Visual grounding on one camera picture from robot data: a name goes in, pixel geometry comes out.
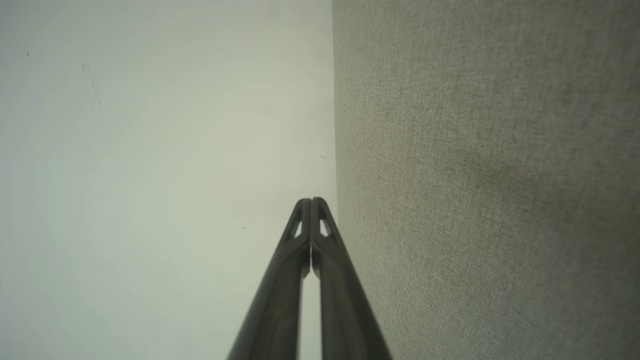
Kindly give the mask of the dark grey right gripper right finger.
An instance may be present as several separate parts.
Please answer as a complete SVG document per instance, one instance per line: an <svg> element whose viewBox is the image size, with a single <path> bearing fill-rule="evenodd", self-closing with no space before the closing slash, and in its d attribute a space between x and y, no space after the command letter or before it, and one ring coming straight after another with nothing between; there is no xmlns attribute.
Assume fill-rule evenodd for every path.
<svg viewBox="0 0 640 360"><path fill-rule="evenodd" d="M393 360L325 199L311 200L311 265L320 281L322 360Z"/></svg>

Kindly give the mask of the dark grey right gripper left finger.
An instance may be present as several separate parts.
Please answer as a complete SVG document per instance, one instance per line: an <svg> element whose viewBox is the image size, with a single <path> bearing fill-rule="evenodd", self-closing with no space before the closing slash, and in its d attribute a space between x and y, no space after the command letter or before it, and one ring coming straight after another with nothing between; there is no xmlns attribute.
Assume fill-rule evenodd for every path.
<svg viewBox="0 0 640 360"><path fill-rule="evenodd" d="M311 199L295 203L227 360L298 360Z"/></svg>

